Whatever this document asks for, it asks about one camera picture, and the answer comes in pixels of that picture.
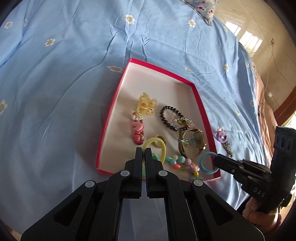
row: blue bedsheet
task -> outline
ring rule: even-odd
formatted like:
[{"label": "blue bedsheet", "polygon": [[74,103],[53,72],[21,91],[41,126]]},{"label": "blue bedsheet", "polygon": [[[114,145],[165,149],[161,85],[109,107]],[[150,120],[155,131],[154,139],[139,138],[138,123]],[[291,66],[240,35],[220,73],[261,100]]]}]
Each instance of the blue bedsheet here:
[{"label": "blue bedsheet", "polygon": [[[195,83],[234,158],[266,164],[252,62],[213,23],[180,0],[23,0],[0,27],[0,218],[22,233],[84,181],[108,179],[95,154],[129,58]],[[225,172],[208,185],[234,208],[247,197]],[[162,200],[143,188],[124,201],[120,240],[167,238]]]}]

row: watch face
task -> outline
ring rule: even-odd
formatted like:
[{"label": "watch face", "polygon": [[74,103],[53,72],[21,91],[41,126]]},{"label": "watch face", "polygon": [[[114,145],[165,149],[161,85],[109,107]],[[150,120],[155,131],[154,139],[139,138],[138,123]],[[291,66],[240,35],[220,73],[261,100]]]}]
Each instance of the watch face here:
[{"label": "watch face", "polygon": [[205,137],[203,135],[203,132],[202,131],[195,132],[193,134],[193,137],[196,143],[196,147],[199,149],[204,149],[206,142],[205,142]]}]

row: orange fabric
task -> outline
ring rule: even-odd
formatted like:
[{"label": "orange fabric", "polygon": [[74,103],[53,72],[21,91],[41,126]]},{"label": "orange fabric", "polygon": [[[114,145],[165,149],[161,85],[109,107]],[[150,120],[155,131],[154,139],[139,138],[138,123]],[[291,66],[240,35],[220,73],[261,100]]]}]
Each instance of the orange fabric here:
[{"label": "orange fabric", "polygon": [[258,70],[253,63],[253,70],[256,78],[256,99],[258,105],[258,119],[260,124],[261,135],[263,139],[263,146],[265,149],[267,165],[270,167],[271,159],[274,153],[274,138],[275,128],[277,122],[274,117],[274,113],[268,103],[265,102],[264,98],[264,83],[258,73]]}]

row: blue hair tie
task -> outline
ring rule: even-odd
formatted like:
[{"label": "blue hair tie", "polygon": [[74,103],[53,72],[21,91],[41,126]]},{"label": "blue hair tie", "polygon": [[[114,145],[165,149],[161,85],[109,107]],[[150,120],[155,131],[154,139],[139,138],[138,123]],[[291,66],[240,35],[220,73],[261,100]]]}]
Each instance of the blue hair tie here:
[{"label": "blue hair tie", "polygon": [[199,165],[199,167],[200,167],[200,169],[202,170],[203,173],[206,173],[206,174],[214,174],[215,172],[217,172],[219,170],[219,168],[216,167],[215,170],[208,170],[208,169],[205,169],[205,167],[202,164],[203,158],[205,156],[207,156],[207,155],[211,155],[213,157],[217,157],[218,156],[216,153],[211,152],[211,151],[208,151],[206,153],[203,153],[202,156],[200,157],[200,160],[199,160],[199,164],[198,165]]}]

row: jewelry tray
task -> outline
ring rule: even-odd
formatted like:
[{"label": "jewelry tray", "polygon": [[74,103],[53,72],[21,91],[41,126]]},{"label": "jewelry tray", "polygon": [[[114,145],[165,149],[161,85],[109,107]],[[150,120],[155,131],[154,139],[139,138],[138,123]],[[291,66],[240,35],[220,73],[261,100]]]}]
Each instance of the jewelry tray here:
[{"label": "jewelry tray", "polygon": [[[135,158],[138,146],[132,139],[131,115],[136,111],[139,97],[143,92],[158,102],[153,109],[153,115],[146,115],[143,119],[145,141],[156,135],[163,136],[166,139],[166,156],[180,155],[179,132],[167,128],[160,119],[161,108],[168,105],[179,110],[182,115],[192,120],[195,128],[203,131],[207,145],[202,153],[208,151],[217,153],[210,123],[195,85],[165,69],[130,59],[112,99],[102,130],[96,155],[98,172],[114,174],[124,169],[126,161]],[[149,147],[152,152],[161,156],[161,149],[153,145]],[[200,156],[192,159],[192,162],[198,164]],[[209,170],[215,169],[210,156],[203,159],[203,165]],[[193,175],[188,171],[174,169],[166,161],[163,168],[186,181]],[[220,170],[214,174],[205,174],[200,170],[199,176],[203,177],[203,180],[215,180],[220,178],[221,174]]]}]

